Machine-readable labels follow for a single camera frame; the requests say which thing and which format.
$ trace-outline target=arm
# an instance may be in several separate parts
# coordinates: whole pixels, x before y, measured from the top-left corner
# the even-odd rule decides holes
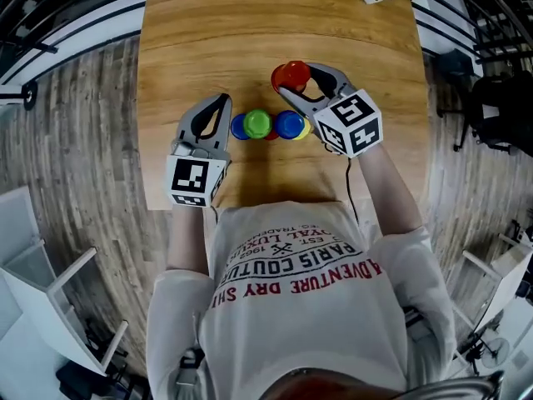
[[[167,271],[157,277],[147,319],[147,373],[155,399],[174,398],[172,375],[197,342],[201,315],[215,290],[208,277],[199,207],[175,206]]]
[[[438,381],[446,375],[456,338],[451,301],[429,234],[385,148],[371,148],[359,162],[385,236],[371,247],[369,256],[386,271],[399,305],[414,307],[429,329],[422,335],[418,328],[416,339],[411,339],[409,384]]]
[[[381,233],[405,234],[422,225],[415,199],[401,179],[389,154],[378,144],[359,156],[359,164],[370,190]]]
[[[200,207],[174,206],[172,209],[167,269],[209,274]]]

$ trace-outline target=red cup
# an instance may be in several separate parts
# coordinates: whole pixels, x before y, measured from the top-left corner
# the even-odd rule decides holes
[[[311,70],[305,62],[290,61],[272,72],[271,83],[276,92],[279,92],[280,86],[303,92],[310,78]]]
[[[274,122],[276,121],[276,116],[270,115],[270,118],[272,119],[272,130],[268,135],[266,135],[263,139],[266,139],[267,141],[273,141],[274,139],[278,139],[280,136],[277,134],[276,129],[274,128]]]

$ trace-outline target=blue cup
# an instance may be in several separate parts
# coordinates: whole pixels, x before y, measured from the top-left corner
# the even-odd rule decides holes
[[[283,139],[294,139],[300,136],[306,124],[297,112],[286,110],[280,112],[274,120],[274,129]]]
[[[238,114],[232,120],[232,135],[240,139],[241,141],[246,141],[250,137],[244,132],[244,117],[246,114]]]

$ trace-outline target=sleeve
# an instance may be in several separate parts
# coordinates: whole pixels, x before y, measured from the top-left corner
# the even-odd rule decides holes
[[[147,321],[147,373],[155,400],[168,398],[169,377],[196,343],[213,292],[213,280],[199,272],[171,270],[156,279]]]
[[[417,330],[415,336],[408,330],[410,385],[443,379],[456,349],[456,335],[451,300],[429,233],[420,227],[385,236],[369,255],[385,270],[400,306],[413,307],[422,316],[426,330]]]

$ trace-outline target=white chair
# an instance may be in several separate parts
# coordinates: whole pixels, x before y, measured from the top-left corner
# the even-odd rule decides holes
[[[516,290],[520,286],[520,282],[526,273],[527,265],[533,254],[533,248],[527,244],[517,243],[503,234],[499,234],[498,237],[509,243],[512,248],[491,262],[491,265],[487,265],[466,250],[462,253],[463,257],[475,264],[497,283],[496,290],[494,295],[492,295],[489,306],[478,323],[472,322],[457,304],[452,301],[451,305],[454,308],[454,311],[461,320],[468,325],[472,332],[476,332],[478,329],[483,328],[515,297]]]
[[[27,187],[0,196],[0,228],[4,228],[0,230],[0,271],[22,313],[51,348],[80,366],[105,375],[127,322],[122,321],[99,362],[87,348],[82,324],[62,290],[96,255],[96,249],[91,247],[56,277],[44,241],[38,237]]]
[[[122,321],[101,362],[87,348],[82,325],[68,303],[62,287],[76,272],[96,255],[91,247],[59,277],[55,277],[44,249],[44,242],[29,247],[2,267],[7,285],[18,306],[41,335],[58,353],[101,375],[111,362],[127,322]]]

